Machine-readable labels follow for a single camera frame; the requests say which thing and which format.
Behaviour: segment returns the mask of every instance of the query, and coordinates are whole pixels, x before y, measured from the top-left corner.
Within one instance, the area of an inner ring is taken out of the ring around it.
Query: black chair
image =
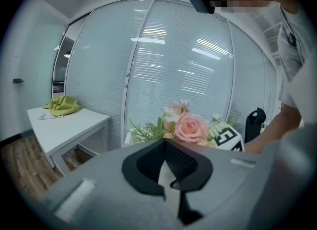
[[[255,139],[261,131],[261,125],[266,120],[266,114],[263,109],[257,108],[249,114],[246,121],[246,132],[244,137],[244,142],[250,142]]]

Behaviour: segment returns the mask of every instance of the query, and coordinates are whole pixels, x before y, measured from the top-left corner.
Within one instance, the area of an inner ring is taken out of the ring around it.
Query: white paper
[[[39,116],[39,118],[37,119],[37,121],[39,120],[49,120],[49,119],[59,119],[59,118],[63,118],[64,116],[53,116],[50,114],[50,112],[42,112],[41,115]]]

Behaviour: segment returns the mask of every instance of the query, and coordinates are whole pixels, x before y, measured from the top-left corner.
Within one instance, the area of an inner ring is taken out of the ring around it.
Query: person
[[[284,134],[297,129],[301,115],[288,92],[288,84],[300,70],[316,43],[315,28],[297,0],[225,0],[234,7],[264,7],[275,1],[280,4],[282,25],[278,36],[279,53],[284,75],[279,99],[283,103],[280,113],[254,140],[245,144],[247,153],[261,153],[264,146]]]

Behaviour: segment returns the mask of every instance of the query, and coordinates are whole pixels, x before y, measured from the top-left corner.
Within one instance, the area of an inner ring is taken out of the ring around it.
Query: wooden floor
[[[6,145],[1,149],[1,155],[16,187],[35,199],[40,199],[55,182],[63,178],[57,167],[50,167],[35,136]],[[91,156],[80,149],[72,149],[63,158],[72,171]]]

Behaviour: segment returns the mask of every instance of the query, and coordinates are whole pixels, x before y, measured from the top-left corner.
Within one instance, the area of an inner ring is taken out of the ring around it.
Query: white shirt
[[[284,76],[279,99],[284,104],[296,108],[288,91],[288,85],[301,69],[305,60],[307,60],[309,53],[316,48],[317,33],[301,5],[299,6],[297,14],[290,14],[283,8],[281,8],[281,10],[283,20],[278,36],[278,46]]]

